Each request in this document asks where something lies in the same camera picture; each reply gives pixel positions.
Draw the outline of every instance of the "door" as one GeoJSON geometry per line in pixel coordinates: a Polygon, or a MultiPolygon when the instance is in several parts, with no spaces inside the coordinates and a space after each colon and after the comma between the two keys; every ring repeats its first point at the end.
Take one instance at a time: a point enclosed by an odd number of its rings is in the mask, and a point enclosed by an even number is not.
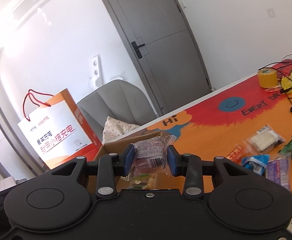
{"type": "Polygon", "coordinates": [[[174,0],[108,1],[163,114],[211,92],[197,47],[174,0]]]}
{"type": "Polygon", "coordinates": [[[17,155],[0,128],[0,173],[10,174],[15,180],[31,179],[34,174],[17,155]]]}

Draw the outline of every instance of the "chair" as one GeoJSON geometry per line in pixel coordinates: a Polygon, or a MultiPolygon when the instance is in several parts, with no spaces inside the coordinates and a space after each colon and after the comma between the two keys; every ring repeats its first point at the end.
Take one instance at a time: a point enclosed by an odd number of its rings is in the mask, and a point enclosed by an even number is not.
{"type": "Polygon", "coordinates": [[[156,119],[145,94],[122,80],[114,80],[98,88],[77,106],[100,140],[108,116],[138,125],[156,119]]]}

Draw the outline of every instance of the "orange table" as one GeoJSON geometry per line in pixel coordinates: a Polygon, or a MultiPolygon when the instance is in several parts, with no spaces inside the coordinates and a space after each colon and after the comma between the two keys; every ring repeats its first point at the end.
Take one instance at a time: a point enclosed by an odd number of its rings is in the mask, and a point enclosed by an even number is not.
{"type": "MultiPolygon", "coordinates": [[[[192,153],[202,160],[212,161],[215,156],[227,156],[235,144],[243,145],[245,138],[268,124],[286,140],[270,152],[271,155],[276,155],[292,136],[290,107],[286,95],[279,92],[267,93],[259,87],[258,78],[254,75],[120,138],[164,130],[177,136],[174,146],[179,153],[192,153]]],[[[290,183],[292,189],[292,162],[290,183]]],[[[204,188],[205,192],[213,190],[210,178],[204,178],[204,188]]]]}

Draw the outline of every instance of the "bag handle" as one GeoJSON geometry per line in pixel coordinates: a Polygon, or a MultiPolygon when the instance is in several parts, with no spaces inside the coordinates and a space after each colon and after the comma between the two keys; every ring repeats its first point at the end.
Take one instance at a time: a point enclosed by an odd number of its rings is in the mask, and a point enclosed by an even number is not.
{"type": "Polygon", "coordinates": [[[34,96],[34,94],[31,93],[30,91],[35,92],[35,93],[37,93],[37,94],[39,94],[39,95],[45,95],[45,96],[51,96],[51,97],[54,96],[54,95],[51,95],[51,94],[40,93],[40,92],[34,91],[33,89],[29,89],[29,90],[28,90],[28,93],[26,94],[26,96],[25,96],[25,98],[24,98],[24,100],[23,100],[22,110],[23,110],[23,116],[24,116],[29,122],[30,122],[30,117],[29,117],[29,116],[26,116],[26,112],[25,112],[25,103],[26,103],[27,97],[29,97],[30,101],[31,101],[33,104],[37,105],[37,106],[40,106],[40,105],[37,104],[36,102],[38,102],[38,103],[40,103],[40,104],[43,104],[43,105],[45,105],[45,106],[51,107],[51,105],[50,105],[49,103],[44,103],[44,102],[38,100],[38,99],[34,96]]]}

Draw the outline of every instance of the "cardboard box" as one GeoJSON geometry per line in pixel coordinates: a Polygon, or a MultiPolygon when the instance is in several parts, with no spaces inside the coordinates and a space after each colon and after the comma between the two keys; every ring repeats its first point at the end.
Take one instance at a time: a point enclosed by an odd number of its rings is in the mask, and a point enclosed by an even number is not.
{"type": "MultiPolygon", "coordinates": [[[[139,141],[147,140],[150,138],[154,138],[157,136],[165,136],[167,133],[163,131],[153,132],[137,137],[132,138],[124,138],[119,141],[110,142],[104,144],[98,151],[95,161],[99,160],[99,158],[103,155],[109,154],[109,153],[117,153],[121,154],[124,149],[132,143],[136,143],[139,141]]],[[[158,173],[156,176],[156,189],[166,189],[166,188],[179,188],[182,189],[184,185],[184,177],[178,177],[175,178],[173,176],[167,176],[165,173],[158,173]]],[[[119,179],[119,177],[115,178],[116,184],[117,184],[117,191],[119,192],[123,188],[127,188],[129,186],[129,181],[124,181],[123,179],[119,179]]],[[[90,193],[96,192],[96,182],[97,182],[97,176],[89,176],[89,182],[87,186],[87,190],[90,193]]]]}

